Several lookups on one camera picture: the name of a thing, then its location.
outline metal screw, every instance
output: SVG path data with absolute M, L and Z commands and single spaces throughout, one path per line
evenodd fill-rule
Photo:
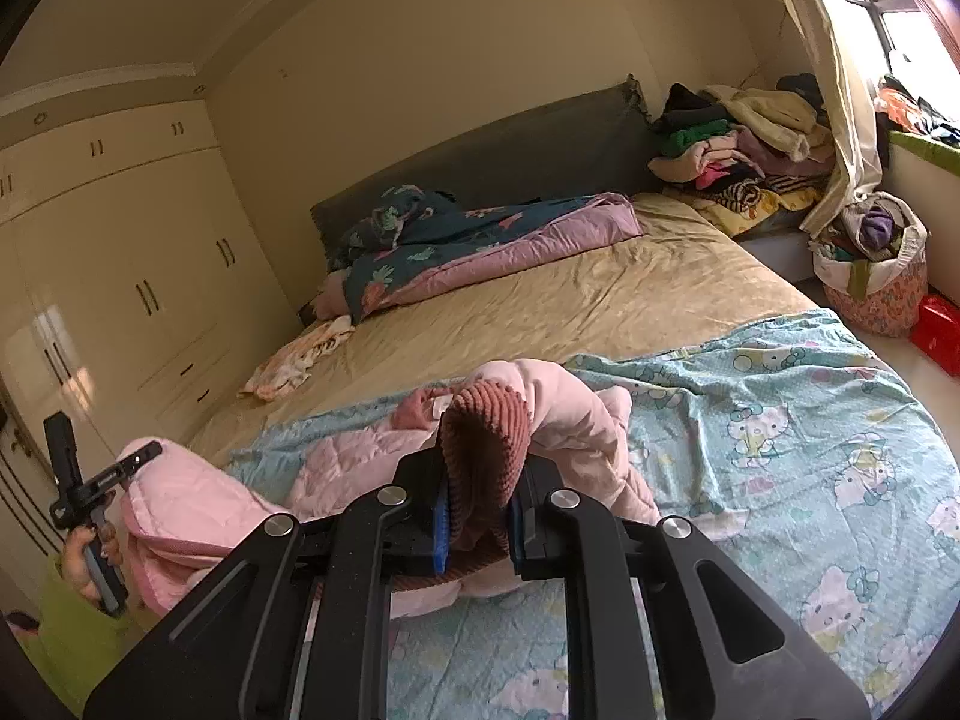
M 554 490 L 550 493 L 550 503 L 558 509 L 576 509 L 580 505 L 580 497 L 573 490 Z
M 389 485 L 376 493 L 376 499 L 384 506 L 399 506 L 407 499 L 407 491 L 397 485 Z
M 670 538 L 686 538 L 693 533 L 693 526 L 683 517 L 667 517 L 664 519 L 664 533 Z
M 290 514 L 274 514 L 263 523 L 267 536 L 286 536 L 294 529 L 294 518 Z

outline gray headboard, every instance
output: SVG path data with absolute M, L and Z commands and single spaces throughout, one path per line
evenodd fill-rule
M 392 186 L 450 191 L 464 208 L 542 197 L 657 191 L 647 170 L 659 154 L 633 76 L 621 84 L 508 116 L 364 178 L 310 209 L 328 256 L 340 236 Z

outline light blue blanket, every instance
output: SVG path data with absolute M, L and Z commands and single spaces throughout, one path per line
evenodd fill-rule
M 632 462 L 661 512 L 717 539 L 879 717 L 960 602 L 960 475 L 904 381 L 824 309 L 656 357 L 566 366 L 592 389 L 632 391 Z M 309 442 L 399 398 L 274 429 L 231 471 L 282 500 Z M 391 720 L 564 716 L 562 584 L 402 621 L 389 680 Z

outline drawer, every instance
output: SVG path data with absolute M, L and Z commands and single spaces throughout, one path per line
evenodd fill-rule
M 143 403 L 154 413 L 165 409 L 223 357 L 227 348 L 219 325 L 214 325 L 140 386 Z
M 3 199 L 22 214 L 129 167 L 216 146 L 203 100 L 104 114 L 42 132 L 0 152 Z
M 163 435 L 187 442 L 237 386 L 232 355 L 224 352 L 173 403 L 157 415 Z

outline white curtain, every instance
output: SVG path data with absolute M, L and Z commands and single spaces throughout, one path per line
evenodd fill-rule
M 874 105 L 856 65 L 837 40 L 822 0 L 784 0 L 805 42 L 836 143 L 837 170 L 824 199 L 801 228 L 817 235 L 858 196 L 872 191 L 882 177 L 877 156 Z

